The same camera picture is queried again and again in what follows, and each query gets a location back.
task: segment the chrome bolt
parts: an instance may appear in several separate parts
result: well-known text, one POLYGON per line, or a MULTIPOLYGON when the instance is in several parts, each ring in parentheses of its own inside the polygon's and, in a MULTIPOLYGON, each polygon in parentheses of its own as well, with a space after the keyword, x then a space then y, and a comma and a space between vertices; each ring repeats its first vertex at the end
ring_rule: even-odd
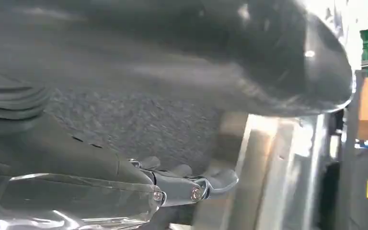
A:
POLYGON ((154 192, 153 193, 153 199, 155 201, 162 201, 163 200, 163 193, 154 192))
POLYGON ((201 199, 201 194, 201 189, 199 189, 198 187, 194 187, 192 190, 191 199, 193 201, 198 201, 201 199))

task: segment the bolt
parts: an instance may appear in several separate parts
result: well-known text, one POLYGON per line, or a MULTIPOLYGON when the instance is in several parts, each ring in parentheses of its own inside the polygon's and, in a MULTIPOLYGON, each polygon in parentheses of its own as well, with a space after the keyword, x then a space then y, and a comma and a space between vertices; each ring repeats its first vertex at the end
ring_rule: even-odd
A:
POLYGON ((201 199, 201 194, 201 189, 199 189, 198 187, 194 187, 191 194, 191 199, 193 201, 198 201, 201 199))
POLYGON ((162 201, 163 200, 163 193, 154 192, 153 193, 153 199, 155 201, 162 201))

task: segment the gray carpet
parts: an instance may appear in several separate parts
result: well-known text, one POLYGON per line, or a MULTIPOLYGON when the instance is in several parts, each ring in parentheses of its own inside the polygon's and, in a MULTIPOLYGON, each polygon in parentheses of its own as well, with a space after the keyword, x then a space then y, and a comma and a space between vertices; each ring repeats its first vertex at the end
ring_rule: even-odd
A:
MULTIPOLYGON (((188 164, 202 173, 217 146, 222 111, 143 93, 55 90, 46 111, 70 134, 129 158, 157 156, 163 168, 188 164)), ((187 222, 192 207, 159 210, 144 230, 187 222)))

